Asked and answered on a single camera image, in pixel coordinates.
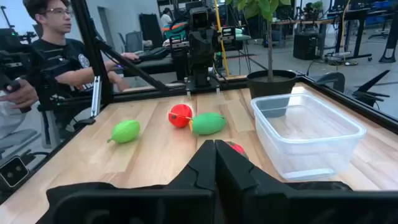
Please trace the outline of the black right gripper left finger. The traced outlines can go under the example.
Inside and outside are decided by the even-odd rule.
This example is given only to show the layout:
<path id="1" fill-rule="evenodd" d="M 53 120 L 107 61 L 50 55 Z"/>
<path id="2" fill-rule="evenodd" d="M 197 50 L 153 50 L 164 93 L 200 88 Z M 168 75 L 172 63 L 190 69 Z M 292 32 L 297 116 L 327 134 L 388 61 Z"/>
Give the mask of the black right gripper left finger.
<path id="1" fill-rule="evenodd" d="M 211 224 L 216 147 L 206 140 L 163 190 L 83 190 L 50 205 L 37 224 Z"/>

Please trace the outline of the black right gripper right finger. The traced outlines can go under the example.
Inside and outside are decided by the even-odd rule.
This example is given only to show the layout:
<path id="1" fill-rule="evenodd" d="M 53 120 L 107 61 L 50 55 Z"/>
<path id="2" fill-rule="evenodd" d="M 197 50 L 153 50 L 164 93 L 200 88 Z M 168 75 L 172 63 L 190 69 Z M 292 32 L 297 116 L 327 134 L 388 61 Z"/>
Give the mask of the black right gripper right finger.
<path id="1" fill-rule="evenodd" d="M 338 181 L 283 183 L 217 140 L 216 184 L 228 223 L 398 224 L 398 191 Z"/>

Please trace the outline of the pink toy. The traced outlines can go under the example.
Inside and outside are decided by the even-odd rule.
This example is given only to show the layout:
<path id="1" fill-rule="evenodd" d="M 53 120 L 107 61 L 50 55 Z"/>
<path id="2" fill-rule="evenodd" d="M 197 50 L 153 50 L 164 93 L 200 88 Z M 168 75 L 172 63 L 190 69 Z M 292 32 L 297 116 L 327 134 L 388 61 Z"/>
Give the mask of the pink toy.
<path id="1" fill-rule="evenodd" d="M 244 156 L 246 159 L 248 158 L 248 155 L 246 154 L 245 150 L 243 149 L 242 146 L 240 146 L 239 144 L 236 144 L 232 141 L 227 141 L 226 142 L 232 149 L 234 149 L 236 152 L 240 153 L 240 155 Z"/>

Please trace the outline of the red tomato toy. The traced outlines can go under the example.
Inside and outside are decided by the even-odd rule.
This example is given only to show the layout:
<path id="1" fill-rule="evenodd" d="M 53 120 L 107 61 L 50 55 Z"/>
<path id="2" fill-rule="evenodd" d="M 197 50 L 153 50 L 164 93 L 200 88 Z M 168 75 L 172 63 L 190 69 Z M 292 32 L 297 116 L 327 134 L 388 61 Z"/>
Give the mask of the red tomato toy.
<path id="1" fill-rule="evenodd" d="M 184 128 L 192 119 L 193 112 L 191 107 L 186 104 L 177 104 L 169 111 L 169 122 L 176 128 Z"/>

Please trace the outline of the green toy with orange end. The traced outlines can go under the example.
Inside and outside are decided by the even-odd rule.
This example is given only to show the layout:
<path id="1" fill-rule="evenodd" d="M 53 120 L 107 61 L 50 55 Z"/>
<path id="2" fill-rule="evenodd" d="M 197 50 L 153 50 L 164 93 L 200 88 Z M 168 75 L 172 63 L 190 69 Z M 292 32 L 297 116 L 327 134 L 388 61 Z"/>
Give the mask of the green toy with orange end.
<path id="1" fill-rule="evenodd" d="M 225 116 L 219 113 L 203 113 L 190 120 L 188 126 L 193 134 L 210 135 L 220 132 L 226 126 Z"/>

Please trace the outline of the light green cabbage toy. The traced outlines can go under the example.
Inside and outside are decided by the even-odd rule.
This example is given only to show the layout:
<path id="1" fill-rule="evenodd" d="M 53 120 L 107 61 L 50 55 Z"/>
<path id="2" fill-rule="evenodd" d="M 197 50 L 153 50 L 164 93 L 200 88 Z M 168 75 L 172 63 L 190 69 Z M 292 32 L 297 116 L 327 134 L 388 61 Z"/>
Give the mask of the light green cabbage toy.
<path id="1" fill-rule="evenodd" d="M 114 141 L 118 144 L 130 142 L 138 137 L 141 130 L 141 125 L 136 120 L 122 121 L 115 125 L 111 131 L 111 137 L 107 140 L 107 143 Z"/>

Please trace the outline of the clear plastic tupperware container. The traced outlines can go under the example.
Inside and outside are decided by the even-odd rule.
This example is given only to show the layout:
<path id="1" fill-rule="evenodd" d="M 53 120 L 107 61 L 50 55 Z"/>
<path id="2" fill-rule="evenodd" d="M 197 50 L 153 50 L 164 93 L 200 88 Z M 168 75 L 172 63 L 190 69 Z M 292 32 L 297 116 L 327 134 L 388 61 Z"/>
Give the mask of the clear plastic tupperware container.
<path id="1" fill-rule="evenodd" d="M 251 106 L 262 147 L 285 180 L 333 177 L 366 135 L 363 125 L 313 95 L 259 97 Z"/>

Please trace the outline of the person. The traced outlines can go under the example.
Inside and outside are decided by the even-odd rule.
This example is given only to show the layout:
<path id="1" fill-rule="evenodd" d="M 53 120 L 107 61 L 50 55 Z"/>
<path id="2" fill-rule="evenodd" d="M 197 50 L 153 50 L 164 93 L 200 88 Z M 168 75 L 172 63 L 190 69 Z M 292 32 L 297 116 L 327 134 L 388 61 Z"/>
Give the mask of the person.
<path id="1" fill-rule="evenodd" d="M 36 60 L 42 82 L 54 83 L 61 96 L 89 96 L 95 73 L 83 42 L 69 39 L 72 10 L 68 0 L 23 0 L 30 17 L 42 28 L 41 37 L 32 43 L 39 53 Z"/>
<path id="2" fill-rule="evenodd" d="M 172 11 L 170 10 L 170 8 L 166 7 L 162 11 L 160 21 L 161 21 L 163 27 L 173 24 Z"/>
<path id="3" fill-rule="evenodd" d="M 20 84 L 18 90 L 7 86 L 0 90 L 0 139 L 15 131 L 24 121 L 25 113 L 21 109 L 30 108 L 38 101 L 35 88 L 24 79 L 17 79 Z"/>

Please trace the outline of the black desk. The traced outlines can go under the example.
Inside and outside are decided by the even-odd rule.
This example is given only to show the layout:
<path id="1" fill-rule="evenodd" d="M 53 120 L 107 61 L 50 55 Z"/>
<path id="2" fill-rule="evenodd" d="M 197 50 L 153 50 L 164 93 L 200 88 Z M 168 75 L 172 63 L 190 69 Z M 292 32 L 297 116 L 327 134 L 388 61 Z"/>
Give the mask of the black desk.
<path id="1" fill-rule="evenodd" d="M 336 38 L 336 44 L 333 47 L 329 47 L 328 49 L 334 49 L 334 53 L 337 55 L 342 55 L 345 56 L 343 52 L 340 52 L 340 49 L 343 48 L 346 50 L 346 44 L 349 42 L 349 30 L 350 30 L 350 25 L 348 24 L 347 27 L 344 26 L 346 21 L 353 21 L 353 20 L 358 20 L 359 21 L 359 27 L 358 27 L 358 33 L 357 33 L 357 38 L 354 46 L 354 51 L 352 56 L 346 57 L 347 60 L 352 60 L 352 59 L 357 59 L 357 58 L 367 58 L 369 62 L 372 61 L 373 56 L 372 54 L 364 54 L 360 55 L 359 54 L 359 49 L 362 41 L 362 35 L 364 31 L 364 25 L 365 25 L 365 20 L 367 17 L 372 17 L 372 16 L 391 16 L 393 15 L 391 10 L 378 10 L 378 11 L 369 11 L 370 8 L 364 8 L 364 9 L 357 9 L 357 10 L 349 10 L 347 12 L 343 11 L 336 11 L 329 13 L 329 16 L 333 16 L 333 18 L 340 17 L 340 20 L 338 22 L 338 36 Z M 324 46 L 324 41 L 325 41 L 325 34 L 326 34 L 326 28 L 325 24 L 332 24 L 333 19 L 321 19 L 321 20 L 315 20 L 315 21 L 303 21 L 303 20 L 297 20 L 297 21 L 277 21 L 277 22 L 272 22 L 275 25 L 286 25 L 286 24 L 320 24 L 320 31 L 319 34 L 322 36 L 321 42 L 319 49 L 321 53 L 325 50 Z"/>
<path id="2" fill-rule="evenodd" d="M 127 60 L 147 74 L 175 72 L 178 80 L 183 80 L 188 74 L 186 67 L 176 64 L 168 47 L 157 47 L 146 52 L 136 53 L 136 55 L 139 57 L 138 59 Z"/>

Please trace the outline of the grey office chair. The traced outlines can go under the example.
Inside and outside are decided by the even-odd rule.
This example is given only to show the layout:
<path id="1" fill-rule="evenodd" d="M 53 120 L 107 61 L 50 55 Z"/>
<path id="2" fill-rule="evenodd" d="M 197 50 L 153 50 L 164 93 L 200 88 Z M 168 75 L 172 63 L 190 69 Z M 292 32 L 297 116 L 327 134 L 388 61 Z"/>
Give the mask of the grey office chair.
<path id="1" fill-rule="evenodd" d="M 139 52 L 144 50 L 141 31 L 130 32 L 125 36 L 123 36 L 121 33 L 118 35 L 123 44 L 123 52 Z"/>

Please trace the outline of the green potted tree black pot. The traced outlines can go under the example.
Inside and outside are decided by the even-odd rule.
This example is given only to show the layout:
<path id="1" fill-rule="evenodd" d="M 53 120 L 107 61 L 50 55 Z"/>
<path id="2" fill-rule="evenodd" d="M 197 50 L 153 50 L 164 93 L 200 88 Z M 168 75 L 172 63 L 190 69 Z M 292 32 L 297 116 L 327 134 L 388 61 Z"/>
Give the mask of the green potted tree black pot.
<path id="1" fill-rule="evenodd" d="M 291 6 L 290 0 L 226 0 L 226 3 L 231 4 L 234 1 L 237 1 L 237 9 L 243 11 L 244 14 L 248 10 L 262 16 L 267 27 L 268 68 L 252 72 L 247 76 L 251 97 L 289 94 L 295 85 L 296 74 L 273 68 L 272 23 L 279 4 Z"/>

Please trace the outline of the black box cabinet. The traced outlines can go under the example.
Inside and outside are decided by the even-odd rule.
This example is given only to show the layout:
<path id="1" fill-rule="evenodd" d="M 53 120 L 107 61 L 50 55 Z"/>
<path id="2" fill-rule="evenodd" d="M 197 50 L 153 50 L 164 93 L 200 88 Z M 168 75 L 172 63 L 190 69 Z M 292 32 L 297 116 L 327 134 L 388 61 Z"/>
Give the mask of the black box cabinet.
<path id="1" fill-rule="evenodd" d="M 293 57 L 301 60 L 317 58 L 318 35 L 298 33 L 294 35 Z"/>

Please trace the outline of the black chair base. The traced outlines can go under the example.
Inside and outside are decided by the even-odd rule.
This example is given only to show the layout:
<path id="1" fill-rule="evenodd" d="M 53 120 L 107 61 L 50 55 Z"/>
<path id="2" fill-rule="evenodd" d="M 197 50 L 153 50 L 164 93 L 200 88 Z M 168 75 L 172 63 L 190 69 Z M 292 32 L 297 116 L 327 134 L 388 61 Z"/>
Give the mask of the black chair base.
<path id="1" fill-rule="evenodd" d="M 344 93 L 362 103 L 365 103 L 371 107 L 377 104 L 378 101 L 384 101 L 384 98 L 389 98 L 390 95 L 385 95 L 382 93 L 376 93 L 369 91 L 378 81 L 384 78 L 390 70 L 385 70 L 382 73 L 375 76 L 370 81 L 359 86 L 357 89 L 352 89 L 345 87 L 345 76 L 341 72 L 329 72 L 320 78 L 318 78 L 315 83 L 317 85 L 326 86 L 332 88 L 336 91 Z"/>

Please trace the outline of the black aluminium table frame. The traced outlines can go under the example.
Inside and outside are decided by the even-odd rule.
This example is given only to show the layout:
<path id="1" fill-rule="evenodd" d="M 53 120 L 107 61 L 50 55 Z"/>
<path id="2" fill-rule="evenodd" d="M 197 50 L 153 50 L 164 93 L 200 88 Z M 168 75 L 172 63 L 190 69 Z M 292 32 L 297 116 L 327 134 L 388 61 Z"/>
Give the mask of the black aluminium table frame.
<path id="1" fill-rule="evenodd" d="M 166 96 L 180 96 L 185 93 L 207 93 L 211 90 L 237 90 L 247 88 L 247 77 L 234 77 L 230 80 L 218 80 L 214 77 L 211 87 L 189 88 L 188 86 L 170 87 L 152 78 L 149 74 L 142 71 L 139 67 L 132 64 L 127 58 L 114 51 L 107 45 L 97 33 L 93 20 L 90 18 L 86 0 L 72 0 L 72 6 L 77 11 L 78 26 L 83 33 L 83 41 L 86 45 L 86 52 L 89 59 L 93 62 L 95 76 L 101 77 L 101 106 L 106 107 L 110 103 L 122 103 L 133 100 L 148 100 L 151 98 L 164 98 Z M 128 73 L 137 75 L 149 83 L 148 90 L 135 90 L 127 93 L 111 93 L 110 80 L 105 76 L 105 67 L 100 65 L 101 53 L 114 60 L 121 68 Z M 0 29 L 0 90 L 7 91 L 6 87 L 11 86 L 13 90 L 18 90 L 20 84 L 17 76 L 29 77 L 31 71 L 30 61 L 40 54 L 29 44 L 22 44 L 16 36 L 14 29 Z M 295 82 L 307 83 L 318 89 L 333 99 L 342 102 L 361 114 L 370 121 L 377 123 L 384 129 L 392 131 L 398 138 L 398 119 L 392 118 L 387 114 L 378 112 L 370 106 L 354 98 L 344 95 L 339 91 L 326 86 L 317 85 L 314 80 L 305 75 L 296 74 Z M 65 100 L 50 100 L 42 105 L 42 111 L 52 111 L 61 108 L 81 106 L 91 107 L 92 96 L 68 97 Z"/>

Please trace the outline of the silver aluminium bracket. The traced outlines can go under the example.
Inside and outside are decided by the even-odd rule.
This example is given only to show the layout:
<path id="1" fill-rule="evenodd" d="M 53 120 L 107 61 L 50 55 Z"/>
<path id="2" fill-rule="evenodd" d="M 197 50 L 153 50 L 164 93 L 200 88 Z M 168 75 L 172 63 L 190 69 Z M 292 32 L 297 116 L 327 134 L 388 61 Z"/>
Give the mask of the silver aluminium bracket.
<path id="1" fill-rule="evenodd" d="M 101 77 L 95 76 L 93 82 L 93 96 L 91 101 L 91 117 L 95 117 L 100 112 L 101 106 Z"/>

